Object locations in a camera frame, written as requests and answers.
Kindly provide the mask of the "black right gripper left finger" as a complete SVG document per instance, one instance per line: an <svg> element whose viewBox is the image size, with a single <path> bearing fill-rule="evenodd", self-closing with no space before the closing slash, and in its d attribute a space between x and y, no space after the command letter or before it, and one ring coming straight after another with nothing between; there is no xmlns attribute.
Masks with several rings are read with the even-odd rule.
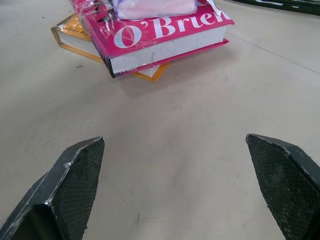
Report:
<svg viewBox="0 0 320 240"><path fill-rule="evenodd" d="M82 240L96 198L103 137L66 148L0 228L0 240Z"/></svg>

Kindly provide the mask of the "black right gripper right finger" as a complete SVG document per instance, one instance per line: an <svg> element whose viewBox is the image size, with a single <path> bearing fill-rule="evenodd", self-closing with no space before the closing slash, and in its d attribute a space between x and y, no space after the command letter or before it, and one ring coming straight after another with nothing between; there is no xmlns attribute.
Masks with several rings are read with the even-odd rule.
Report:
<svg viewBox="0 0 320 240"><path fill-rule="evenodd" d="M300 147L249 133L262 196L286 240L320 240L320 166Z"/></svg>

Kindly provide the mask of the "orange hardcover book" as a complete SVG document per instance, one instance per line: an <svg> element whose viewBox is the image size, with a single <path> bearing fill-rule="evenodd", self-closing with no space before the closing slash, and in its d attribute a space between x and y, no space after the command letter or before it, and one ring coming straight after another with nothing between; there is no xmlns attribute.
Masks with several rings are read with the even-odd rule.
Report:
<svg viewBox="0 0 320 240"><path fill-rule="evenodd" d="M76 13L71 14L51 28L51 32L57 44L66 50L103 63L98 51L93 45L90 37L79 21ZM163 63L151 68L136 71L134 76L148 80L157 81L165 72L169 63Z"/></svg>

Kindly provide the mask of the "pink hardcover book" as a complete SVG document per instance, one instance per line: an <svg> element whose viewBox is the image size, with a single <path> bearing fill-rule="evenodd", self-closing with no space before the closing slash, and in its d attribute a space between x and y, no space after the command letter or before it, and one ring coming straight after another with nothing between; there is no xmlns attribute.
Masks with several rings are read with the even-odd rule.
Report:
<svg viewBox="0 0 320 240"><path fill-rule="evenodd" d="M69 0L112 78L228 43L234 21L197 0L191 15L119 19L107 0Z"/></svg>

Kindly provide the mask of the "white plastic packet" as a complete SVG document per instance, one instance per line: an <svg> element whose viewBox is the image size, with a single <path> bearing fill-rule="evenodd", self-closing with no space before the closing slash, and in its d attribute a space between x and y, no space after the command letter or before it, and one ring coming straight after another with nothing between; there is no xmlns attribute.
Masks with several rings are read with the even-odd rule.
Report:
<svg viewBox="0 0 320 240"><path fill-rule="evenodd" d="M197 0L112 0L121 20L177 17L196 13Z"/></svg>

